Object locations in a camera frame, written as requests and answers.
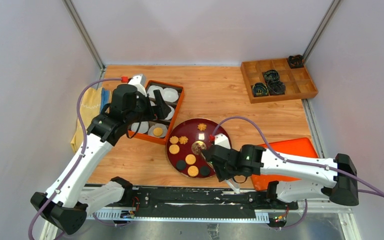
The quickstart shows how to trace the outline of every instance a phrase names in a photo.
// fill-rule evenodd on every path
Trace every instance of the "dark red round tray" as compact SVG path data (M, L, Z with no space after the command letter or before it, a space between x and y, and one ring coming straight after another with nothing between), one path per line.
M204 131L200 131L198 129L199 124L206 124L206 129ZM194 178L204 179L204 178L209 178L209 177L213 176L214 174L216 174L214 172L213 168L211 168L207 164L207 162L203 159L203 157L200 154L196 154L196 152L197 152L196 150L195 150L195 153L192 150L193 145L196 149L196 146L198 144L200 144L198 142L204 143L206 149L208 149L211 146L210 135L213 134L213 131L216 128L216 126L217 126L217 123L215 123L211 120L208 120L205 118L192 118L192 119L189 119L189 120L186 120L186 121L180 123L179 125L177 125L173 129L173 131L171 131L171 133L168 135L167 143L165 144L165 152L167 154L168 160L170 161L170 163L174 167L174 169L176 169L179 173L181 173L181 174L183 174L189 178L190 178L190 176L188 175L188 167L190 167L190 166L196 166L198 169L200 169L203 166L207 166L210 169L210 174L208 176L203 176L199 173L197 176L194 176ZM229 139L230 145L232 145L228 133L222 127L219 127L215 134L216 135L217 134L226 135L227 138ZM172 143L170 142L170 138L173 136L176 136L179 139L180 139L180 137L183 137L183 136L188 138L188 141L186 144L180 144L180 142L177 143L177 145L180 147L180 151L177 154L171 154L169 151L169 147L172 145ZM185 160L186 156L189 154L193 154L195 156L196 162L193 165L187 164L186 168L183 169L182 171L178 170L176 168L177 162L179 160Z

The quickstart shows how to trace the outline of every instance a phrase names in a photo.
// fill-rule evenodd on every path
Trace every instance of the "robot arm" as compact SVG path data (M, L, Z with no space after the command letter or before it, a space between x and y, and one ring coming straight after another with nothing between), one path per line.
M234 180L235 176L250 177L261 174L301 179L292 182L270 182L267 188L268 199L290 203L310 198L326 198L345 206L359 204L357 182L329 170L337 168L356 176L356 168L350 157L345 154L339 153L336 158L310 158L280 153L286 159L325 165L326 168L323 169L283 161L262 146L244 145L240 151L236 151L231 149L227 137L223 134L215 136L214 145L202 150L202 154L213 166L220 182Z
M98 163L127 134L132 123L164 119L169 114L170 108L163 101L159 90L154 91L156 105L151 106L143 86L145 81L142 74L135 75L128 84L121 84L113 91L111 103L104 106L87 128L87 146L82 143L68 166L46 192L35 192L31 197L31 204L39 210L48 197L56 193L41 216L67 234L75 233L88 215L108 204L131 202L133 186L120 177L86 194L81 195L81 191ZM82 160L73 170L79 157ZM70 178L58 190L62 179L71 171Z

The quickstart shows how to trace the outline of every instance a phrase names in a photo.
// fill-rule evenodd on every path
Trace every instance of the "orange rectangular tray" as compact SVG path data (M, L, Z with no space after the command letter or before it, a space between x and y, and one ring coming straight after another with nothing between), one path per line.
M149 80L148 83L146 84L145 89L148 90L148 87L151 85L156 85L156 86L161 86L161 87L174 87L177 89L181 89L181 93L180 93L179 99L177 100L177 103L166 102L168 105L170 105L174 108L174 115L171 118L171 120L169 121L169 125L167 128L167 135L165 135L164 138L154 137L154 136L150 136L148 134L143 134L143 133L137 133L136 136L134 136L134 137L137 139L146 140L146 141L149 141L152 143L165 145L167 142L167 139L168 139L168 137L169 137L170 133L172 132L172 129L175 125L176 118L178 117L179 110L180 110L180 107L181 107L182 102L183 102L183 98L185 97L185 89L179 85L175 85L175 84L171 84L171 83L167 83L167 82L162 82L162 81L154 81L154 80ZM131 136L134 134L134 132L129 130L128 134L129 134L129 136Z
M311 141L306 138L297 138L286 141L277 141L270 143L274 150L284 154L297 155L301 157L308 158L318 158L316 150L313 147ZM270 182L273 181L284 181L292 182L299 180L298 178L282 175L252 175L251 176L252 184L254 185L255 190L265 191Z

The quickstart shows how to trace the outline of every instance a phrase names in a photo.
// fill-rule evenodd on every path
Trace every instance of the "white wall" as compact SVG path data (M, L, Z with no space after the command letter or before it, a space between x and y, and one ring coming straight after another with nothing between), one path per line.
M302 54L332 0L74 0L106 64L239 65Z
M62 1L0 0L0 239L27 239L30 197L73 156L76 100L98 74Z
M384 190L384 1L343 1L307 67L328 155L349 154L358 175ZM362 239L384 239L384 199L359 196Z

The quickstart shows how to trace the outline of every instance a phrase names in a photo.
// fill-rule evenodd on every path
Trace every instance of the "wooden table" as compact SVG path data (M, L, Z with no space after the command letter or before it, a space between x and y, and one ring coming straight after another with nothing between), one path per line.
M218 123L227 117L244 116L255 121L270 142L311 138L301 100L250 104L239 67L110 65L104 77L139 73L148 80L184 87L185 97L174 126L191 118L207 118ZM103 87L113 90L118 84L105 82ZM257 130L246 121L230 120L223 128L237 150L244 144L263 143ZM99 163L88 182L106 184L116 176L133 185L228 188L216 176L195 179L181 175L170 165L164 145L126 137ZM241 188L253 188L251 179L241 184Z

